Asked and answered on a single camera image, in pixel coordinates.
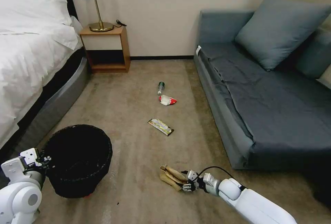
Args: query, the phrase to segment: power cord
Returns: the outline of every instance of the power cord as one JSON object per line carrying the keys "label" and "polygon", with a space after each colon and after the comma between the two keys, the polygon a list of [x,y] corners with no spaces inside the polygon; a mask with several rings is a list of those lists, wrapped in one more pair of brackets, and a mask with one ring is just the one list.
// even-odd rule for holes
{"label": "power cord", "polygon": [[126,24],[120,22],[120,20],[116,20],[116,23],[119,25],[119,26],[114,25],[116,28],[120,28],[120,27],[122,27],[122,26],[123,26],[123,27],[126,27],[126,26],[127,26]]}
{"label": "power cord", "polygon": [[234,176],[232,176],[229,172],[227,172],[227,171],[226,171],[225,169],[223,169],[222,167],[219,167],[219,166],[210,166],[210,167],[207,167],[207,168],[203,169],[203,170],[197,175],[197,177],[196,177],[195,179],[193,179],[192,181],[194,182],[195,180],[197,180],[198,177],[200,177],[202,173],[204,173],[206,170],[209,170],[209,169],[211,169],[211,168],[217,168],[217,169],[220,169],[220,170],[224,171],[226,174],[228,174],[231,178],[233,178],[233,179],[235,180]]}

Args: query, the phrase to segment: black trash can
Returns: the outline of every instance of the black trash can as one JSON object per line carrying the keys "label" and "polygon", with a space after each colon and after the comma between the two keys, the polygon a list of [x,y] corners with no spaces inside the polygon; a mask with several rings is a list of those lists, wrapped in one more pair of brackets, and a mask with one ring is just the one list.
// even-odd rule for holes
{"label": "black trash can", "polygon": [[51,157],[46,176],[55,192],[65,198],[93,193],[108,173],[112,154],[110,138],[90,125],[61,129],[42,152],[43,157]]}

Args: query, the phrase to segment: beige carpet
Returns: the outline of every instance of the beige carpet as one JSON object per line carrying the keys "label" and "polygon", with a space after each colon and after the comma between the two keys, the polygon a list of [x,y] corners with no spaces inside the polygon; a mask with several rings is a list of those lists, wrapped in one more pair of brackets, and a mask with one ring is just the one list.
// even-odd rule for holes
{"label": "beige carpet", "polygon": [[[175,105],[159,103],[159,81],[166,84],[164,93],[178,100]],[[167,137],[148,125],[151,118],[174,133]],[[231,169],[192,60],[132,61],[128,74],[93,75],[54,130],[74,124],[94,125],[109,135],[114,150],[109,173],[83,199],[61,198],[46,181],[38,224],[247,223],[220,198],[201,190],[175,192],[158,178],[165,163],[196,171],[222,166],[299,224],[331,223],[331,213],[314,200],[300,175]],[[217,169],[211,172],[226,177]]]}

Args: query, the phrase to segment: bed frame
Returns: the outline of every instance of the bed frame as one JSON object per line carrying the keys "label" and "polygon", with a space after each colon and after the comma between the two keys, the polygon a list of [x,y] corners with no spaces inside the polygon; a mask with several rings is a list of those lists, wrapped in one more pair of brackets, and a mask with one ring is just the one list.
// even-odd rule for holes
{"label": "bed frame", "polygon": [[[69,14],[77,18],[73,0],[67,1]],[[80,49],[43,88],[40,98],[18,123],[19,130],[0,150],[0,162],[17,157],[21,151],[38,146],[77,100],[89,75],[85,52]],[[1,171],[0,188],[7,185],[6,179]]]}

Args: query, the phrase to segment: nightstand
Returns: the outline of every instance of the nightstand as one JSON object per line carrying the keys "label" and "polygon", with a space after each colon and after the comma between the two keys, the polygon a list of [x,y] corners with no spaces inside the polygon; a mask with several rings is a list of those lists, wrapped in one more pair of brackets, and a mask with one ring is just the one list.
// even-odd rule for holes
{"label": "nightstand", "polygon": [[130,51],[125,27],[108,32],[92,32],[85,27],[80,32],[92,73],[128,72]]}

